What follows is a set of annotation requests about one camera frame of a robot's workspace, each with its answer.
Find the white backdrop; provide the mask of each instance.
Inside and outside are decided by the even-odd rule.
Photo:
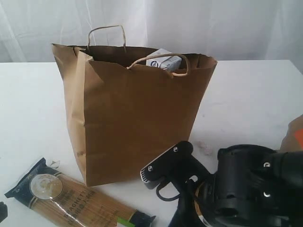
[[[122,24],[127,45],[218,60],[290,59],[303,72],[302,0],[0,0],[0,62],[54,61],[50,43],[86,45]],[[93,43],[121,45],[118,28]]]

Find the spaghetti package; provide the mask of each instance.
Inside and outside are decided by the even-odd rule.
[[[61,227],[149,227],[154,219],[48,167],[44,158],[5,196]]]

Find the paper bag handle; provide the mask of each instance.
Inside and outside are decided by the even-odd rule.
[[[160,57],[172,57],[172,56],[178,56],[182,59],[185,60],[186,62],[186,73],[175,73],[175,72],[168,72],[166,71],[167,73],[169,73],[169,75],[173,78],[174,76],[175,77],[185,77],[187,76],[188,74],[190,74],[190,63],[189,63],[189,60],[187,59],[187,57],[185,57],[184,55],[180,54],[180,53],[165,53],[165,54],[160,54],[160,55],[154,55],[154,56],[147,56],[145,58],[140,58],[136,61],[134,61],[129,67],[127,67],[128,70],[130,70],[134,65],[136,65],[137,63],[141,62],[141,61],[146,61],[146,60],[149,60],[149,59],[154,59],[154,58],[160,58]]]
[[[122,29],[122,35],[123,35],[123,47],[124,47],[124,52],[126,53],[126,38],[125,38],[125,32],[124,32],[124,28],[122,25],[111,25],[111,26],[103,26],[103,27],[96,27],[94,28],[93,30],[91,30],[89,32],[89,42],[87,43],[87,49],[89,51],[89,45],[90,45],[90,34],[96,30],[99,30],[99,29],[103,29],[103,28],[109,28],[109,27],[121,27]]]

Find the brown cardboard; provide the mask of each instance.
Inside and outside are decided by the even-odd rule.
[[[181,140],[188,140],[217,62],[185,54],[191,72],[170,77],[139,58],[144,47],[53,44],[65,94],[68,131],[88,186],[125,181]],[[180,70],[185,73],[186,63]]]
[[[303,150],[303,115],[288,125],[288,131],[282,140],[280,152]]]

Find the black cable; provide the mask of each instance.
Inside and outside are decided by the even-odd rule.
[[[164,188],[168,183],[169,183],[169,182],[168,182],[167,180],[165,180],[165,181],[161,182],[161,183],[158,185],[158,187],[157,187],[157,189],[156,189],[156,194],[157,194],[158,198],[161,199],[161,200],[163,200],[163,201],[166,201],[166,202],[171,202],[171,201],[174,201],[174,200],[179,199],[179,198],[180,198],[180,194],[178,194],[178,195],[176,195],[176,196],[174,196],[174,197],[171,197],[171,198],[165,198],[165,197],[163,197],[163,196],[160,195],[160,190],[161,190],[162,188]]]

